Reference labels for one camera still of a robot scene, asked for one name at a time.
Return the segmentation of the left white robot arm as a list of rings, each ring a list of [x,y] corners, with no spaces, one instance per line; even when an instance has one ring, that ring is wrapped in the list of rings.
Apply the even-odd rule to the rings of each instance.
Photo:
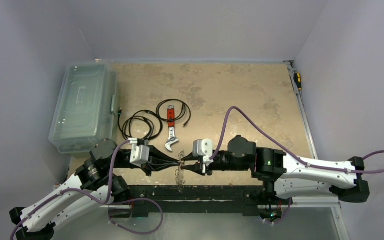
[[[181,164],[138,138],[129,138],[121,144],[104,138],[89,154],[90,158],[48,196],[29,207],[15,207],[9,212],[16,225],[10,239],[50,240],[58,226],[86,210],[109,205],[133,207],[136,199],[124,178],[115,175],[115,169],[139,168],[150,176]]]

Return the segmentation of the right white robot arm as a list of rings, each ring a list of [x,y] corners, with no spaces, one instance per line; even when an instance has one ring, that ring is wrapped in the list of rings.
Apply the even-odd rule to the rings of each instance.
[[[196,163],[181,169],[201,176],[215,171],[250,171],[253,179],[262,182],[257,197],[268,204],[278,199],[323,195],[335,195],[347,203],[365,203],[370,196],[368,182],[354,172],[364,169],[361,157],[339,162],[306,159],[309,164],[321,164],[318,169],[300,163],[282,150],[258,147],[241,135],[229,141],[227,150],[215,151],[212,146],[209,139],[194,141],[193,151],[184,161]]]

